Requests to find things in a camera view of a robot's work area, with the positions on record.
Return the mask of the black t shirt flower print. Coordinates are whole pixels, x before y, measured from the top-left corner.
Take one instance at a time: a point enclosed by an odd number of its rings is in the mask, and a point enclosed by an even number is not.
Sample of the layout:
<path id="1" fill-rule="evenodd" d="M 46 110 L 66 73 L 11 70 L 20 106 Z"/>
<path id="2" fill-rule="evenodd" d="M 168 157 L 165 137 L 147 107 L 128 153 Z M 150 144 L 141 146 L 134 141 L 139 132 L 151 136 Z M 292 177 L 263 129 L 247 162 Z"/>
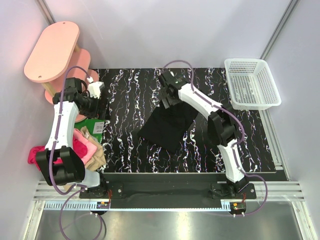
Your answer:
<path id="1" fill-rule="evenodd" d="M 160 101 L 159 106 L 153 110 L 138 132 L 138 136 L 170 153 L 175 153 L 198 113 L 186 102 L 165 108 L 164 103 Z"/>

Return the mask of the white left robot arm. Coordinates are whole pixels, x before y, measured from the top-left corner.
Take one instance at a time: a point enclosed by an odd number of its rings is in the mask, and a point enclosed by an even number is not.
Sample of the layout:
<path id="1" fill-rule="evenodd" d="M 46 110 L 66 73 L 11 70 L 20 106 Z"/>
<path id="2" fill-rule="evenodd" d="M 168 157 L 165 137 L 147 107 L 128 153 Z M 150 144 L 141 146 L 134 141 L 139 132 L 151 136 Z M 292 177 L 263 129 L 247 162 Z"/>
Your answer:
<path id="1" fill-rule="evenodd" d="M 52 98 L 54 120 L 49 140 L 43 151 L 36 153 L 35 161 L 49 186 L 79 184 L 90 188 L 97 198 L 108 193 L 98 172 L 85 168 L 85 164 L 73 148 L 73 136 L 77 115 L 89 119 L 100 115 L 99 101 L 105 85 L 101 81 L 89 83 L 82 91 L 82 80 L 68 78 L 64 89 Z"/>

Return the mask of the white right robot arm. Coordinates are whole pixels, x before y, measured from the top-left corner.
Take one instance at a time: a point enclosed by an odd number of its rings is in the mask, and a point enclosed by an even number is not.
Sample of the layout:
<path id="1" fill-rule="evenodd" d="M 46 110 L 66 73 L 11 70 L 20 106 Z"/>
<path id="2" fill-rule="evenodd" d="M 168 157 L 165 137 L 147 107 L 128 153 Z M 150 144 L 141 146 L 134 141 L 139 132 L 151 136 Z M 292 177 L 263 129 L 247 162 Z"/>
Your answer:
<path id="1" fill-rule="evenodd" d="M 235 199 L 243 195 L 249 181 L 238 152 L 236 133 L 240 121 L 221 103 L 212 100 L 190 83 L 162 83 L 160 94 L 166 108 L 187 103 L 206 118 L 208 138 L 218 147 L 224 163 L 228 195 Z"/>

